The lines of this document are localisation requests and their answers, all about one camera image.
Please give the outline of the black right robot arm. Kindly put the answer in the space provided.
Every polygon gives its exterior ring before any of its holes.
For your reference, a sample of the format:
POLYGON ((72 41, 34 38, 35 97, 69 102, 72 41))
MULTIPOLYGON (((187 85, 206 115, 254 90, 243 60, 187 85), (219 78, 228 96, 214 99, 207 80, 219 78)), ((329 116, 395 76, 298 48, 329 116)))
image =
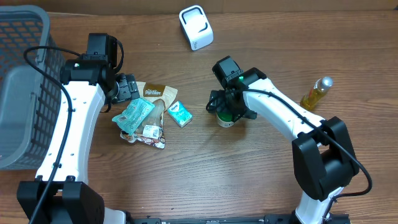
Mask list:
POLYGON ((345 123, 300 107, 279 91, 265 73, 243 71, 227 56, 212 68, 222 89, 213 90, 206 110, 225 123, 262 116, 292 144, 294 175, 303 193, 290 215, 268 215, 273 223, 350 223, 331 213, 343 189, 359 173, 359 164, 345 123))

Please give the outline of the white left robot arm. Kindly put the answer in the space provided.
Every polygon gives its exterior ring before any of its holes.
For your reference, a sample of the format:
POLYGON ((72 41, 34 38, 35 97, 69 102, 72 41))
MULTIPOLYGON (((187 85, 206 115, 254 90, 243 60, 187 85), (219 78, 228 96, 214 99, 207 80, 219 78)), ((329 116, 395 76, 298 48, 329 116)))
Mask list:
POLYGON ((17 199, 30 223, 133 223, 105 207, 88 186, 88 156, 98 115, 118 93, 117 66, 106 56, 67 60, 60 70, 62 104, 47 155, 17 199))

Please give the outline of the teal Kleenex tissue pack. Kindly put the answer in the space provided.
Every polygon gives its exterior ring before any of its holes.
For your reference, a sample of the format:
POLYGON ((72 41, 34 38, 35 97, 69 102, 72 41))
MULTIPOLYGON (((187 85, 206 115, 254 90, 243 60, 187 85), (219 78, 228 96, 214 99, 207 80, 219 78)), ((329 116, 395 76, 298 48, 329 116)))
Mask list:
POLYGON ((186 126, 193 119, 193 115, 180 101, 176 101, 174 104, 172 104, 167 111, 181 128, 186 126))

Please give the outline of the brown PaniTree snack pouch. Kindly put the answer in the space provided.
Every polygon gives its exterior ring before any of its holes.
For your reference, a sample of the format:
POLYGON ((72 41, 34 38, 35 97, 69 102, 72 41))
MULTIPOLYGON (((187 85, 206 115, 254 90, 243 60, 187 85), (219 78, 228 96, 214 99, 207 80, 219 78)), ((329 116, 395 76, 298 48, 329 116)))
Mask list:
POLYGON ((154 109, 133 134, 121 131, 120 137, 129 143, 142 142, 159 149, 165 147, 164 113, 177 97, 178 90, 166 85, 137 82, 140 97, 151 102, 154 109))

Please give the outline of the teal wipes packet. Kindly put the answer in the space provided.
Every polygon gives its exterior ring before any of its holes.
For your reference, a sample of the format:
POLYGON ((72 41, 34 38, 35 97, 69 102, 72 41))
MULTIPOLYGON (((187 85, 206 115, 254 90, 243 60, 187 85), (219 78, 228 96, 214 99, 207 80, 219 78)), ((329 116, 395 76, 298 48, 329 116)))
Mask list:
POLYGON ((117 126, 128 134, 133 134, 143 120, 155 108, 155 105, 143 98, 132 100, 127 108, 112 118, 117 126))

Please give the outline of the yellow oil bottle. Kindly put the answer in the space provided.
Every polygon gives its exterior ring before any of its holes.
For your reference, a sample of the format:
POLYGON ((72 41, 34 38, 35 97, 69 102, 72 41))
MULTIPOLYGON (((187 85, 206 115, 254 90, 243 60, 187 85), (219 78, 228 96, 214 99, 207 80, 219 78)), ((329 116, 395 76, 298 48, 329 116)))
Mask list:
POLYGON ((313 88, 302 97, 300 100, 300 106, 308 111, 313 110, 317 103, 328 93, 332 86, 332 77, 323 77, 318 79, 313 88))

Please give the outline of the green lid jar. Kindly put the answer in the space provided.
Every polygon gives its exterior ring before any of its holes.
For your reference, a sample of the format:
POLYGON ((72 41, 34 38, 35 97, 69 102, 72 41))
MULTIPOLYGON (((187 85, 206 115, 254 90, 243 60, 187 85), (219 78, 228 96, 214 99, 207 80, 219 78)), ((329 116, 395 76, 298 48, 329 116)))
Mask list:
POLYGON ((230 113, 219 112, 216 117, 218 124, 223 128, 229 128, 234 125, 233 115, 230 113))

